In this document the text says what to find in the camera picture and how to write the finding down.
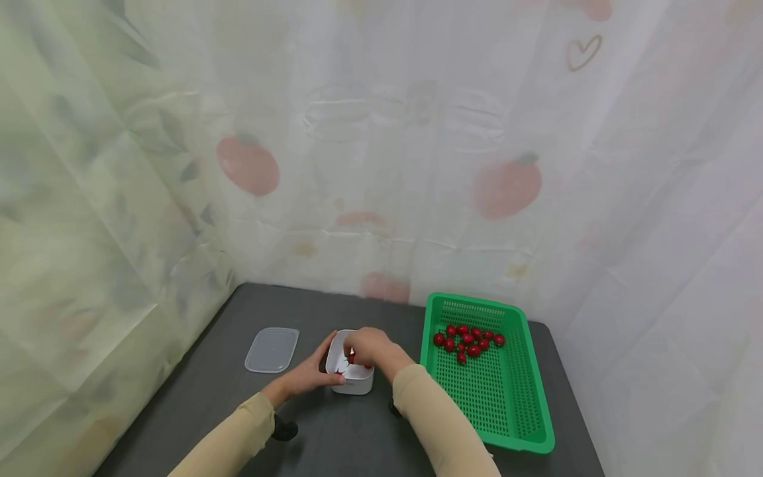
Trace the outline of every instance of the green plastic basket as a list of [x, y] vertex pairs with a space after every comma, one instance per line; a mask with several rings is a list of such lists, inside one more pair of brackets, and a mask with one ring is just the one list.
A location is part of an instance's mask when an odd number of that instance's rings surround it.
[[[506, 344], [490, 348], [466, 365], [456, 352], [434, 346], [432, 336], [448, 324], [503, 334]], [[540, 379], [530, 328], [517, 307], [460, 295], [433, 293], [421, 342], [421, 364], [445, 389], [477, 430], [482, 442], [546, 454], [556, 440]]]

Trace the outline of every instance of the beige long-sleeve shirt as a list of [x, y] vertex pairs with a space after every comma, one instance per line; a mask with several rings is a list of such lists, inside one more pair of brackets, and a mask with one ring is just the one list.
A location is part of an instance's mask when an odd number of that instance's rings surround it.
[[[407, 366], [394, 377], [392, 397], [437, 475], [500, 475], [466, 416], [421, 365]], [[273, 406], [257, 393], [207, 434], [169, 475], [233, 477], [265, 446], [274, 427]]]

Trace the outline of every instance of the transparent container lid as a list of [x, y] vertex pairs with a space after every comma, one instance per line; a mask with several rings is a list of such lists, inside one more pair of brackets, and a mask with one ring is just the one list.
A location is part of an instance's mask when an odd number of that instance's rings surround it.
[[281, 372], [291, 363], [298, 338], [298, 330], [265, 328], [254, 337], [243, 365], [251, 372]]

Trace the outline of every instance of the white plastic container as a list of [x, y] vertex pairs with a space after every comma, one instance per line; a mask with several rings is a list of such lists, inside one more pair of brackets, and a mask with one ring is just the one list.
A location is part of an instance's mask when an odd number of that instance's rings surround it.
[[339, 394], [365, 395], [374, 385], [374, 368], [349, 364], [344, 356], [344, 339], [355, 330], [340, 330], [331, 340], [329, 354], [326, 357], [326, 372], [340, 372], [346, 380], [344, 385], [331, 386], [331, 391]]

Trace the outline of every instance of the dark gray tabletop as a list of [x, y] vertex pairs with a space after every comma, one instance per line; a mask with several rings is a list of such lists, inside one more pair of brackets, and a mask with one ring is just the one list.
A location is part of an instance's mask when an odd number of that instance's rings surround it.
[[[379, 327], [418, 359], [424, 308], [295, 288], [241, 285], [154, 395], [95, 473], [167, 475], [238, 404], [278, 375], [244, 369], [264, 327], [300, 330], [291, 367], [334, 329]], [[530, 323], [549, 402], [556, 448], [547, 456], [493, 446], [502, 475], [604, 477], [549, 329]], [[387, 409], [391, 387], [377, 372], [366, 396], [319, 389], [284, 404], [278, 415], [299, 425], [287, 443], [270, 440], [241, 475], [433, 475], [405, 420]]]

